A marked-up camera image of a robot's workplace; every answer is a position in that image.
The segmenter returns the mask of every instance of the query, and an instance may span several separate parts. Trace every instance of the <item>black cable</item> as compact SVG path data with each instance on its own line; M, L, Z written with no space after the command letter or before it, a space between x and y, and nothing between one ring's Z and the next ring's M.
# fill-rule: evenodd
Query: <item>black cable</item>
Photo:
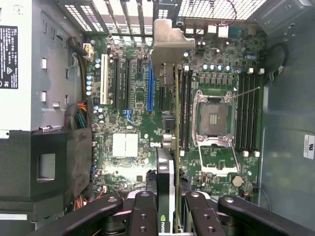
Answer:
M276 48L281 47L284 51L284 59L282 64L278 67L278 69L272 71L269 73L269 77L266 77L265 83L267 83L269 80L274 81L275 78L282 72L283 68L286 66L287 60L289 59L289 53L287 44L284 42L276 43L273 46L271 46L269 49L266 50L266 55L270 54L272 51L274 51Z

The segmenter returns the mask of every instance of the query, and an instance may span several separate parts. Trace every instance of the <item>white pci slot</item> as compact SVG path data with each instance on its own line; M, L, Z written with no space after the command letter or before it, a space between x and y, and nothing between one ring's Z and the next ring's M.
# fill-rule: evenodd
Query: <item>white pci slot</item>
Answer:
M107 105L107 92L108 92L108 55L102 54L101 57L101 73L100 73L100 103Z

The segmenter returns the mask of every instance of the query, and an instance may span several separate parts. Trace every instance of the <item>white sticker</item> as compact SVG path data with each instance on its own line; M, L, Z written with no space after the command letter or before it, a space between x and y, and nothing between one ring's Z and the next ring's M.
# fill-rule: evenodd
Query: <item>white sticker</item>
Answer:
M314 159L315 136L304 135L304 157Z

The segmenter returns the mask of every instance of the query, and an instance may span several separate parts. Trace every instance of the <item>power supply label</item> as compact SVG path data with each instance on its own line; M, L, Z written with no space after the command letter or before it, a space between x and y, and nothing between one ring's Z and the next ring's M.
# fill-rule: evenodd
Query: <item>power supply label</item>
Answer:
M18 28L0 26L0 89L18 88Z

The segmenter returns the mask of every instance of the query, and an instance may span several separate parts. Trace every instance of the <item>metal bracket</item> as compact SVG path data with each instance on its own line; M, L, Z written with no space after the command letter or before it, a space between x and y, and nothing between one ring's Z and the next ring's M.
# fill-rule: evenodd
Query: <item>metal bracket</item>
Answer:
M155 20L153 29L154 49L151 60L154 76L158 78L164 63L179 63L185 51L195 48L195 39L185 38L180 29L173 29L170 19Z

